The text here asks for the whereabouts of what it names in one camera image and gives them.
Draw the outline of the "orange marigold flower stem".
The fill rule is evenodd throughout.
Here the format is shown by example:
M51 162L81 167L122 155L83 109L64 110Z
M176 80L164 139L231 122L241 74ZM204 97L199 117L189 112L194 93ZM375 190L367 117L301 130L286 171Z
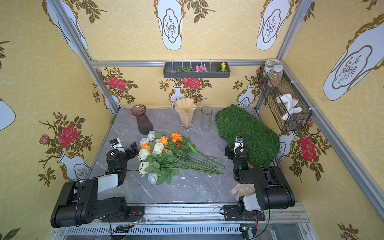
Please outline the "orange marigold flower stem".
M217 168L226 168L216 161L216 157L207 156L197 151L190 138L184 138L179 133L171 135L167 149L172 150L174 155L186 164L197 165L202 169L211 169L212 171L217 171Z

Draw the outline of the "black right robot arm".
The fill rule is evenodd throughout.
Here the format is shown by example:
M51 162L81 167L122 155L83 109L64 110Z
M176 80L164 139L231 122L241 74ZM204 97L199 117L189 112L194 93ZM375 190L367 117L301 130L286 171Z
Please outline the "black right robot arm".
M253 193L240 196L236 205L225 205L225 221L264 221L264 210L284 210L296 204L294 193L281 169L249 167L250 151L244 147L226 146L225 156L234 163L234 179L238 184L253 186Z

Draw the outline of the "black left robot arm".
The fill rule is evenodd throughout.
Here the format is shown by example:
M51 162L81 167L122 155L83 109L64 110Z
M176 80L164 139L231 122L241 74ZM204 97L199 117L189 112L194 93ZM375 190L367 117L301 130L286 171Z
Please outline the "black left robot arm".
M107 153L108 170L103 176L71 181L63 185L51 215L53 228L90 224L101 218L104 222L134 222L142 218L144 206L129 206L125 197L100 200L98 194L124 183L128 160L139 154L136 143L129 148L119 147L112 140L113 149Z

